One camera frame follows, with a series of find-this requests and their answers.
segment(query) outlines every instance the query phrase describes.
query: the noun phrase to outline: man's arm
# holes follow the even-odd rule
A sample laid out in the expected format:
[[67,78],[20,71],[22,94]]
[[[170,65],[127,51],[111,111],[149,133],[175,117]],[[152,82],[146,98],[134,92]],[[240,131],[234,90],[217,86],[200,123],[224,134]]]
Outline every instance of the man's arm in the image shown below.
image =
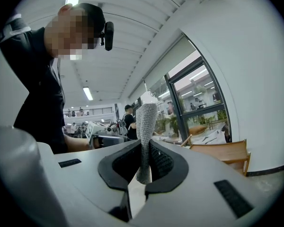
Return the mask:
[[133,128],[133,129],[137,129],[137,125],[136,125],[136,123],[131,123],[131,128]]
[[137,129],[137,125],[132,115],[128,114],[124,120],[127,121],[128,124],[130,124],[131,128]]
[[73,138],[64,135],[64,140],[67,145],[68,149],[67,152],[77,152],[77,151],[84,151],[90,149],[88,139]]

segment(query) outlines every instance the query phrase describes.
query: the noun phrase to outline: balcony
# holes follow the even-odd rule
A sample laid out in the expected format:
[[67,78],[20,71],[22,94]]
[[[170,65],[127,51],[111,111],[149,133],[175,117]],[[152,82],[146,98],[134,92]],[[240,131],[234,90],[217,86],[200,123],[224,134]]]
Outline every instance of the balcony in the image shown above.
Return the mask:
[[82,109],[73,111],[63,111],[65,124],[81,124],[88,121],[108,122],[115,121],[115,115],[112,107]]

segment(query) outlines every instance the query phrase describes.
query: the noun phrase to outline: workshop floor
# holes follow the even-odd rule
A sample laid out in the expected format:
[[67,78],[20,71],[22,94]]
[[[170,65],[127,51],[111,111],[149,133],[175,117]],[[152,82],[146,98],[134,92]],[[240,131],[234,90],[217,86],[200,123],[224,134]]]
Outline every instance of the workshop floor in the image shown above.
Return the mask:
[[280,193],[284,188],[284,171],[261,176],[249,176],[255,186],[267,197]]
[[[268,175],[250,176],[247,179],[252,181],[266,197],[279,194],[284,188],[284,171]],[[134,177],[128,185],[128,192],[132,217],[134,218],[145,204],[145,185],[139,183]]]

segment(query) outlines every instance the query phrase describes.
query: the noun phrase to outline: white cloth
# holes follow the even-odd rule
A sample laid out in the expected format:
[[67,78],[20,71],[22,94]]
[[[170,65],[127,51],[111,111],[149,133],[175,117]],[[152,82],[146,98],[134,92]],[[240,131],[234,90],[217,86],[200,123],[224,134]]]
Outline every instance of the white cloth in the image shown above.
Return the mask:
[[215,130],[211,134],[202,137],[200,140],[193,141],[195,145],[215,145],[215,144],[226,144],[225,132],[221,130]]
[[76,126],[75,125],[71,125],[71,134],[74,134],[76,131]]

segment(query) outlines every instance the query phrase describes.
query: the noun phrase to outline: black shirt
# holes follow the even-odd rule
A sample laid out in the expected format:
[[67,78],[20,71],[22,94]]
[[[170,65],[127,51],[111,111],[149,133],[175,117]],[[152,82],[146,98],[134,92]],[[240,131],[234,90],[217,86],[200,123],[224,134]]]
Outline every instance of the black shirt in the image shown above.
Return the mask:
[[[134,118],[131,114],[127,114],[124,117],[124,122],[126,124],[126,128],[128,129],[129,126],[131,125],[131,123],[134,123],[135,121],[134,121]],[[128,129],[127,137],[130,140],[137,140],[138,139],[137,138],[137,130],[130,127],[130,129]]]
[[44,30],[15,35],[0,43],[0,48],[29,91],[14,126],[30,133],[36,141],[50,145],[54,154],[65,153],[63,96],[60,80],[52,68],[53,58],[45,49]]

